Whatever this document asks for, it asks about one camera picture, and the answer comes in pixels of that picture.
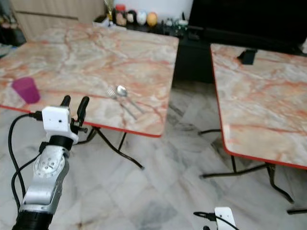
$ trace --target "wall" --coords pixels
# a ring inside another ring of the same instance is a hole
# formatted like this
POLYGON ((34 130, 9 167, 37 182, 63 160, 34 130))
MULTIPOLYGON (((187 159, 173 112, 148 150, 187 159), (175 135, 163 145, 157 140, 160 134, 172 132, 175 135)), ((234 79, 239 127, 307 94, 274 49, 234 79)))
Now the wall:
POLYGON ((189 18, 193 0, 115 0, 116 4, 125 4, 126 9, 146 10, 156 12, 158 20, 167 17, 179 18, 184 12, 186 19, 189 18))

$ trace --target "egg-shaped figurine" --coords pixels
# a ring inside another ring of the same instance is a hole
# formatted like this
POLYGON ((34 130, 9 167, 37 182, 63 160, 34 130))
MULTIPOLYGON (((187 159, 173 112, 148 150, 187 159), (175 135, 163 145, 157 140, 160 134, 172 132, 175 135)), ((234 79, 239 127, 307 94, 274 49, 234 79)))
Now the egg-shaped figurine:
POLYGON ((149 26, 155 26, 157 25, 158 23, 158 16, 155 12, 150 12, 148 15, 147 15, 147 24, 149 26))
POLYGON ((136 11, 130 10, 127 12, 127 21, 129 23, 136 23, 136 11))
POLYGON ((146 23, 147 19, 147 13, 146 11, 138 11, 138 14, 136 16, 136 21, 139 25, 144 25, 146 23))

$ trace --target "trophy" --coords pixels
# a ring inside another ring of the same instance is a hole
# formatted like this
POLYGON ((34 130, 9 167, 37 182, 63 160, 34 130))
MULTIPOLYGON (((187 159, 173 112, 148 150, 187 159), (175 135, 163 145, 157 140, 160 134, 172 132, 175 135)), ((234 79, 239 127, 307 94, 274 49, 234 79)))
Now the trophy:
POLYGON ((105 0, 105 5, 107 8, 107 17, 112 21, 112 10, 113 10, 114 0, 105 0))

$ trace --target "orange ornament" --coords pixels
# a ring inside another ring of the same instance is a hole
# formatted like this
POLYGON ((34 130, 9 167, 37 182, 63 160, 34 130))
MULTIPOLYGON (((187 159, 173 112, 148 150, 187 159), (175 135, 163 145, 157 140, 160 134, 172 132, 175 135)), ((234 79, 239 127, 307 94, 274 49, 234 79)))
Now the orange ornament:
POLYGON ((147 15, 147 24, 149 26, 155 26, 157 25, 158 23, 158 16, 155 12, 150 12, 148 15, 147 15))

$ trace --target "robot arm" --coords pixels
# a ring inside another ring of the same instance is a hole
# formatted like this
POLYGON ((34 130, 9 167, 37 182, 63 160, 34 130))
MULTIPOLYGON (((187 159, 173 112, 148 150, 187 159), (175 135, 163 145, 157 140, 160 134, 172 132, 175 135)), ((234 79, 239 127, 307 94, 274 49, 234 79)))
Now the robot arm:
POLYGON ((36 159, 32 182, 20 206, 13 230, 48 230, 58 207, 62 183, 69 170, 69 151, 78 143, 85 109, 89 102, 84 97, 78 108, 78 120, 70 117, 70 97, 65 96, 61 106, 48 106, 42 111, 48 144, 36 159))

